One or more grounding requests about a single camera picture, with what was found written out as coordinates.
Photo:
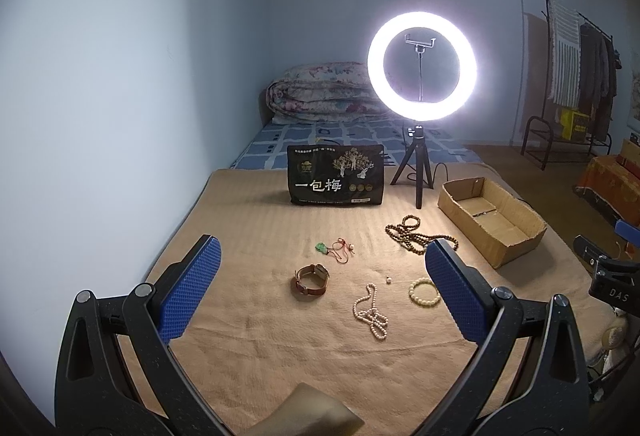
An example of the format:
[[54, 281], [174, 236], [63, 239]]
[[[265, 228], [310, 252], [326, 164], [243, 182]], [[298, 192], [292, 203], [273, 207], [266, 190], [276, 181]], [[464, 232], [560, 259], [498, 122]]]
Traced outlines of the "cardboard box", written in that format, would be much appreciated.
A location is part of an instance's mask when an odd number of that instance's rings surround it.
[[446, 182], [437, 205], [492, 268], [536, 249], [547, 230], [528, 204], [484, 177]]

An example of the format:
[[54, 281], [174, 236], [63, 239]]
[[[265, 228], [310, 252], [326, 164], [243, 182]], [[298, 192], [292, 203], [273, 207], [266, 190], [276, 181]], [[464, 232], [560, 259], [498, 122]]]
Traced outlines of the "yellow box on rack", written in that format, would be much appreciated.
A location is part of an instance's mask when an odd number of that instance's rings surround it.
[[560, 136], [565, 141], [585, 141], [590, 126], [590, 115], [570, 108], [561, 108], [560, 124]]

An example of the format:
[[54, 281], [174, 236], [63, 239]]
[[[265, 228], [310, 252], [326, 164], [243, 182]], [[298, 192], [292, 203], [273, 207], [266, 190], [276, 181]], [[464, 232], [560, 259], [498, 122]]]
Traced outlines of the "black clothes rack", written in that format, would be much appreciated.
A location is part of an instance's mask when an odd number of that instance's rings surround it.
[[579, 111], [580, 27], [588, 26], [605, 43], [604, 32], [586, 15], [561, 0], [544, 0], [541, 12], [546, 23], [546, 68], [539, 111], [524, 121], [520, 155], [537, 163], [540, 170], [550, 164], [582, 163], [612, 152], [610, 133], [597, 135], [596, 115]]

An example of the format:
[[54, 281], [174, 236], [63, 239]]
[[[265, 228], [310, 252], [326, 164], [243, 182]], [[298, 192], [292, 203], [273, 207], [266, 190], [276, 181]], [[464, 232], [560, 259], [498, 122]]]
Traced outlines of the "dark hanging clothes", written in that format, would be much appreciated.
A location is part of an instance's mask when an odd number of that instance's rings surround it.
[[578, 109], [589, 115], [589, 132], [605, 141], [617, 94], [615, 48], [590, 24], [580, 26], [580, 79]]

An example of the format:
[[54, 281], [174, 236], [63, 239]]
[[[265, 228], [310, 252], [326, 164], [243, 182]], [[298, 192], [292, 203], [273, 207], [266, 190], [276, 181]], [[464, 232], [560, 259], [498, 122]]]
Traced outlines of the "black tripod stand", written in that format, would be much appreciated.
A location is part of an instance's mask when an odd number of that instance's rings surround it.
[[423, 207], [424, 189], [434, 188], [434, 175], [431, 168], [431, 160], [428, 156], [426, 136], [422, 124], [413, 126], [410, 144], [406, 147], [405, 155], [402, 157], [399, 167], [390, 181], [390, 185], [396, 185], [399, 182], [399, 178], [401, 178], [407, 167], [409, 167], [411, 161], [413, 161], [413, 182], [414, 187], [416, 187], [414, 206], [418, 210], [421, 210]]

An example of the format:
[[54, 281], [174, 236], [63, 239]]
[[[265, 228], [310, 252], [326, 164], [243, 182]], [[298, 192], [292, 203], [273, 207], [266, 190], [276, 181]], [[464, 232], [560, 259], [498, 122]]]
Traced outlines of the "tan object at bottom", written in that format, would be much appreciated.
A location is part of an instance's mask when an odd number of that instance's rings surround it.
[[299, 383], [285, 401], [244, 435], [355, 435], [364, 421], [341, 401]]

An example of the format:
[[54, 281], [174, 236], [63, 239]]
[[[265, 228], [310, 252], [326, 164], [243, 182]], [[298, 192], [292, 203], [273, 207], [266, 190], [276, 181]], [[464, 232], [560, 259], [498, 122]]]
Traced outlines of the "white knitted garment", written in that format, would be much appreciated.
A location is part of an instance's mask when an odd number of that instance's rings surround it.
[[556, 106], [576, 109], [580, 80], [580, 17], [560, 0], [548, 0], [551, 89]]

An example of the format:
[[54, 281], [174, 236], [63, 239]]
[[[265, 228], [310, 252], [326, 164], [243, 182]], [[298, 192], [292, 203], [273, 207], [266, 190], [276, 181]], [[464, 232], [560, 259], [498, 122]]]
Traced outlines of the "phone holder clamp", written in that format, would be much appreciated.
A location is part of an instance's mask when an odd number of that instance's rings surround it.
[[431, 38], [428, 40], [415, 39], [410, 33], [404, 35], [405, 43], [411, 45], [414, 48], [416, 54], [422, 55], [426, 50], [434, 48], [436, 39]]

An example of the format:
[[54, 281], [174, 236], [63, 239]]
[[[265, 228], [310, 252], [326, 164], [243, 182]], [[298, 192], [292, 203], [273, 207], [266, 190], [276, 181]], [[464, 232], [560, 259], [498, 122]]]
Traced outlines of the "black plum snack bag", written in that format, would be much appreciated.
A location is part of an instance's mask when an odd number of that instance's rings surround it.
[[298, 205], [380, 205], [384, 147], [380, 144], [288, 146], [288, 192]]

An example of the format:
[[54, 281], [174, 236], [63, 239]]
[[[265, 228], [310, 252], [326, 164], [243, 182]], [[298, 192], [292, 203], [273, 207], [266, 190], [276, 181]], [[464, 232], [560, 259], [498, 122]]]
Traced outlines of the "folded floral quilt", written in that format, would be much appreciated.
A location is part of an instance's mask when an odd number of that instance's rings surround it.
[[356, 122], [392, 113], [374, 92], [367, 67], [357, 62], [299, 65], [265, 89], [273, 119], [288, 122]]

